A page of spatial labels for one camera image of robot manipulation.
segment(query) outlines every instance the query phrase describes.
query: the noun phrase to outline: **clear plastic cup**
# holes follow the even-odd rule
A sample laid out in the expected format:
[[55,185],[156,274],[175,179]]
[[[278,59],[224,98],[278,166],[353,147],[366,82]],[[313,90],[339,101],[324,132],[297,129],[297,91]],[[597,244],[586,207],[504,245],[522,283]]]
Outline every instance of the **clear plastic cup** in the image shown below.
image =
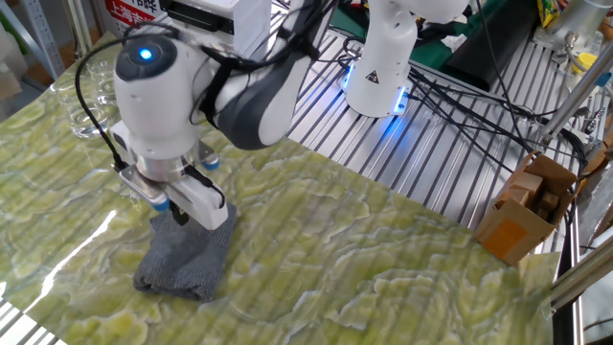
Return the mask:
[[[102,130],[107,130],[109,126],[108,112],[102,111],[98,107],[98,99],[95,83],[88,79],[81,79],[81,94],[85,99],[92,115],[96,121],[102,127]],[[90,120],[80,105],[79,98],[77,97],[77,88],[75,86],[74,79],[68,79],[62,81],[58,85],[54,85],[54,92],[56,93],[57,101],[63,108],[64,112],[68,116],[70,128],[79,138],[97,138],[100,137],[98,129],[94,123]]]
[[[102,127],[102,130],[107,130],[108,118],[106,113],[96,107],[90,107],[89,110],[92,112],[92,115]],[[70,105],[67,109],[67,112],[68,120],[70,121],[70,128],[72,129],[73,133],[75,133],[75,135],[77,135],[79,138],[84,139],[100,137],[100,132],[89,119],[89,116],[87,116],[85,110],[80,105]]]
[[96,84],[98,102],[104,105],[117,104],[115,97],[115,60],[94,60],[87,64],[89,76]]

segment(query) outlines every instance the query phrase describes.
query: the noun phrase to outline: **gray sock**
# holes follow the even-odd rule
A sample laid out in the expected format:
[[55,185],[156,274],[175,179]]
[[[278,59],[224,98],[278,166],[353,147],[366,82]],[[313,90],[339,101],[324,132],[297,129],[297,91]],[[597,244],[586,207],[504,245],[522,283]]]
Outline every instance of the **gray sock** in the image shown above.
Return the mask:
[[201,302],[213,300],[237,220],[228,204],[228,219],[216,230],[194,219],[181,226],[170,212],[149,221],[155,235],[151,248],[134,273],[134,287]]

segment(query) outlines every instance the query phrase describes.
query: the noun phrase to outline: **green marbled mat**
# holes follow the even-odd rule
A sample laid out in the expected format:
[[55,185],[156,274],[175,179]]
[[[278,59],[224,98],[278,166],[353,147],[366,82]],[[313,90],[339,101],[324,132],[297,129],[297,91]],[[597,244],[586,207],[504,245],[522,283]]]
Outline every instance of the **green marbled mat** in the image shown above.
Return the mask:
[[71,345],[552,342],[557,254],[507,267],[470,230],[297,143],[246,152],[201,134],[239,211],[216,301],[134,290],[155,213],[50,92],[0,125],[2,298]]

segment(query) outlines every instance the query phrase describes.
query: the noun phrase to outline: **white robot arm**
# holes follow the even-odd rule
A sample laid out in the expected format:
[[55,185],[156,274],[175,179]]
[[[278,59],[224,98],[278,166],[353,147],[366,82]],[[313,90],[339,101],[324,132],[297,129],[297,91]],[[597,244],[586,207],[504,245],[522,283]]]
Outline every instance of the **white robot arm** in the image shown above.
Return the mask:
[[413,13],[447,23],[467,5],[468,0],[371,0],[362,59],[352,65],[342,84],[349,106],[369,117],[402,115],[410,88],[409,58],[418,39]]
[[[417,39],[411,12],[446,22],[467,1],[371,0],[369,38],[346,82],[349,105],[368,116],[404,112],[408,61]],[[124,182],[157,210],[171,208],[177,221],[192,217],[217,229],[227,219],[225,197],[195,167],[211,168],[218,158],[198,140],[193,114],[202,110],[239,149],[263,149],[281,140],[333,5],[335,0],[292,0],[271,59],[287,54],[253,70],[250,64],[259,66],[254,61],[161,35],[126,44],[115,74],[122,121],[111,128],[130,164],[120,172]]]
[[122,158],[130,164],[120,172],[124,182],[156,210],[170,208],[177,221],[192,217],[207,229],[217,229],[228,217],[225,197],[195,167],[203,163],[213,168],[218,158],[198,140],[192,115],[199,107],[240,149],[263,149],[281,140],[316,56],[314,47],[329,24],[331,4],[292,1],[295,9],[328,10],[316,20],[313,11],[289,15],[272,56],[287,51],[290,42],[296,48],[248,73],[241,73],[224,55],[219,58],[216,52],[162,35],[126,44],[115,73],[122,120],[111,128]]

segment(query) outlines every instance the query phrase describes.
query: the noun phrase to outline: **metal grating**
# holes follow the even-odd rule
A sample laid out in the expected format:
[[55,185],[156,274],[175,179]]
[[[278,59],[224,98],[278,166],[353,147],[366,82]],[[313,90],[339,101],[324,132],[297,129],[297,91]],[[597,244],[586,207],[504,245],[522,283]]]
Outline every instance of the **metal grating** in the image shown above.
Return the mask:
[[32,318],[0,298],[0,345],[66,345]]
[[[322,45],[322,59],[342,54],[344,36],[329,33]],[[565,77],[551,61],[552,52],[524,42],[504,71],[511,100],[535,112],[554,110],[566,95],[560,86]],[[431,80],[456,89],[449,77],[416,66]],[[489,201],[497,194],[509,173],[486,158],[457,128],[434,115],[423,103],[409,103],[404,116],[367,118],[350,109],[340,90],[345,72],[336,63],[315,62],[296,106],[289,138],[330,159],[378,181],[426,207],[476,228]],[[494,86],[500,92],[500,86]],[[413,94],[420,96],[414,88]],[[430,96],[458,123],[479,126],[448,103]],[[511,131],[511,116],[492,102],[471,96],[455,96],[463,105]],[[598,111],[608,100],[597,95],[592,102]],[[525,137],[534,134],[535,124],[521,121]],[[472,138],[510,168],[527,153],[505,137],[469,129]],[[568,154],[570,146],[554,141],[546,154],[571,170],[577,163]],[[536,252],[561,250],[563,226]]]

